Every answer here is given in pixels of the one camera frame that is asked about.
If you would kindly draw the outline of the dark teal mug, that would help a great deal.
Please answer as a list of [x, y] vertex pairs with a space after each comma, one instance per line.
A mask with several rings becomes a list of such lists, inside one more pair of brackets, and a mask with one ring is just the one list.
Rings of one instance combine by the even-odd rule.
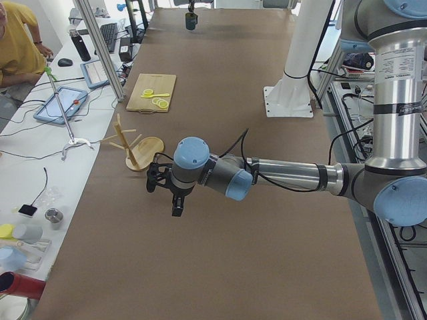
[[198, 16], [195, 13], [187, 12], [185, 14], [185, 28], [189, 31], [193, 31], [197, 25]]

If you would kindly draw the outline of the wooden cup storage rack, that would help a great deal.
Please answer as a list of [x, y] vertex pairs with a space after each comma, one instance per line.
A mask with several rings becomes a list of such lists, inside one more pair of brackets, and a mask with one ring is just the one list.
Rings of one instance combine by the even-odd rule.
[[124, 129], [121, 125], [121, 116], [113, 123], [115, 135], [105, 137], [102, 143], [107, 143], [125, 152], [125, 164], [132, 171], [143, 171], [149, 167], [156, 153], [164, 151], [164, 142], [158, 137], [142, 137], [139, 134], [133, 141], [127, 140], [127, 133], [136, 133], [137, 129]]

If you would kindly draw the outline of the small steel cup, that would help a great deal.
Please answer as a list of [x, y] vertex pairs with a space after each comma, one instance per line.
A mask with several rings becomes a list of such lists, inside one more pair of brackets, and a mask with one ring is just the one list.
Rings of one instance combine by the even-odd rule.
[[49, 208], [45, 212], [45, 218], [53, 230], [59, 230], [63, 222], [63, 213], [57, 208]]

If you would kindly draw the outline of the grey cup lying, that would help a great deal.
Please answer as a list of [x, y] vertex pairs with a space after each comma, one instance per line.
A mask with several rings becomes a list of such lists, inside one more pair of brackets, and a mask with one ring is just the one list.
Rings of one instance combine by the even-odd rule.
[[43, 235], [43, 228], [39, 225], [19, 224], [16, 225], [12, 236], [15, 239], [27, 242], [36, 243]]

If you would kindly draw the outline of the yellow cup lying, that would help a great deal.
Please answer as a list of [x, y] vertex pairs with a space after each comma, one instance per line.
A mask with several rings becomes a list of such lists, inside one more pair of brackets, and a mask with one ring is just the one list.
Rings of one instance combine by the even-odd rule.
[[1, 224], [0, 225], [0, 238], [1, 239], [12, 239], [14, 228], [15, 228], [15, 226], [12, 224]]

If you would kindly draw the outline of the light blue cup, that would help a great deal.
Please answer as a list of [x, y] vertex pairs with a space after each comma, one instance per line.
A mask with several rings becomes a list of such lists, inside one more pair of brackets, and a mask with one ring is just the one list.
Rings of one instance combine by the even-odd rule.
[[1, 266], [6, 271], [16, 271], [25, 266], [27, 257], [15, 247], [4, 246], [1, 248]]

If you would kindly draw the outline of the black power adapter box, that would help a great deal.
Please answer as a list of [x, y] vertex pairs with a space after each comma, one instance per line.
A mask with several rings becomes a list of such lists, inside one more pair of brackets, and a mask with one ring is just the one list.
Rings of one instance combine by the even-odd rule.
[[133, 43], [130, 37], [122, 37], [119, 43], [119, 58], [122, 62], [130, 62], [133, 58]]

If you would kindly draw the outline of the wooden cutting board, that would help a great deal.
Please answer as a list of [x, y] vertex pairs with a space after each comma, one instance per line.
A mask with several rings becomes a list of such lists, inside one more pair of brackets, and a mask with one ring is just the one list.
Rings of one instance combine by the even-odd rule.
[[[126, 110], [142, 113], [167, 113], [176, 79], [176, 75], [140, 73], [127, 102]], [[161, 93], [169, 93], [170, 97], [140, 97], [140, 95]]]

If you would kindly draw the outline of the black keyboard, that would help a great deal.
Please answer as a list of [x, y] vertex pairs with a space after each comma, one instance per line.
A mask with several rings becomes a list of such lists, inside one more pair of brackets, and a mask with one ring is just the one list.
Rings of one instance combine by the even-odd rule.
[[109, 53], [115, 51], [118, 28], [117, 23], [108, 23], [100, 27], [100, 32]]

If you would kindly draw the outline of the yellow plastic knife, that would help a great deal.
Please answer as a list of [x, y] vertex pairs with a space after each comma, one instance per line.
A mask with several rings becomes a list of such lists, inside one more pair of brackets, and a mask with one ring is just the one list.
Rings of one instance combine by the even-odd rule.
[[151, 95], [140, 95], [142, 98], [154, 98], [154, 97], [170, 97], [169, 93], [151, 94]]

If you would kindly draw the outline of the blue teach pendant far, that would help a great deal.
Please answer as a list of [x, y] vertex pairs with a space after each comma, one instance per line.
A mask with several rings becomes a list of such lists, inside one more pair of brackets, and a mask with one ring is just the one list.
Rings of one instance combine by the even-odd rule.
[[81, 63], [80, 67], [89, 89], [96, 89], [104, 85], [109, 85], [107, 74], [99, 59]]

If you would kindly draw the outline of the black water bottle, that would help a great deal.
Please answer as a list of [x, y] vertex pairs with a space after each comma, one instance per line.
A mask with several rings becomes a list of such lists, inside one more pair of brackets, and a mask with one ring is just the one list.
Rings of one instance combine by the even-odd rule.
[[70, 29], [69, 35], [73, 44], [75, 45], [75, 48], [81, 60], [84, 62], [89, 61], [91, 59], [91, 56], [89, 54], [89, 51], [87, 50], [87, 47], [83, 41], [82, 36], [78, 33], [76, 29]]

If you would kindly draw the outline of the black computer mouse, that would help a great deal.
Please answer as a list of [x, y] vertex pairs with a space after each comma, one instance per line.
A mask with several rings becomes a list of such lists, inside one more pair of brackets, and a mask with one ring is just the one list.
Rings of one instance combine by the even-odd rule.
[[59, 67], [70, 67], [73, 65], [73, 61], [68, 58], [61, 58], [60, 60], [58, 60], [57, 65]]

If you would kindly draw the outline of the black square pad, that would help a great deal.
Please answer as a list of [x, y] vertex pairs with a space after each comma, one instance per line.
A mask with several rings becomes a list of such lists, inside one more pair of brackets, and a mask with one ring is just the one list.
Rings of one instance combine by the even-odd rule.
[[19, 208], [18, 212], [28, 217], [32, 217], [37, 212], [37, 208], [33, 205], [23, 204]]

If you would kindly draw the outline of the person in yellow shirt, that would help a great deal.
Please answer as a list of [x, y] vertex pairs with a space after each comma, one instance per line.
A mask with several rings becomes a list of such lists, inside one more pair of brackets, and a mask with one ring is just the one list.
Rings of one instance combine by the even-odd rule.
[[26, 5], [1, 2], [1, 88], [24, 101], [53, 55], [44, 46], [36, 16]]

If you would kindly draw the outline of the red thermos bottle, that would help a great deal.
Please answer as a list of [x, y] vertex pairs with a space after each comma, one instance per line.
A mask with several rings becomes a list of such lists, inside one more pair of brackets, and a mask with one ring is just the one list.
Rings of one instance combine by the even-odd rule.
[[1, 274], [1, 294], [40, 300], [46, 282], [14, 272]]

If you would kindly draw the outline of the aluminium frame post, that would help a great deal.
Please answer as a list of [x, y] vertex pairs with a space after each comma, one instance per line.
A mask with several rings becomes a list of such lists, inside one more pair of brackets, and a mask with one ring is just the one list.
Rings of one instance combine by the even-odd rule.
[[97, 51], [101, 64], [103, 65], [109, 84], [115, 93], [116, 99], [118, 102], [122, 102], [125, 97], [123, 87], [121, 86], [119, 77], [117, 76], [115, 67], [113, 66], [113, 62], [99, 29], [99, 25], [95, 19], [95, 15], [93, 14], [91, 5], [88, 0], [76, 0], [75, 3], [89, 31], [89, 35]]

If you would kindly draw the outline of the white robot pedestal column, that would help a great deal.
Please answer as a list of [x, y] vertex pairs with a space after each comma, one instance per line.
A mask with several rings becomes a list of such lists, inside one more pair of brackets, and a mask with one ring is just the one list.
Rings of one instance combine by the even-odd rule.
[[275, 86], [264, 87], [264, 105], [268, 117], [313, 117], [310, 72], [334, 5], [334, 1], [301, 2], [283, 76]]

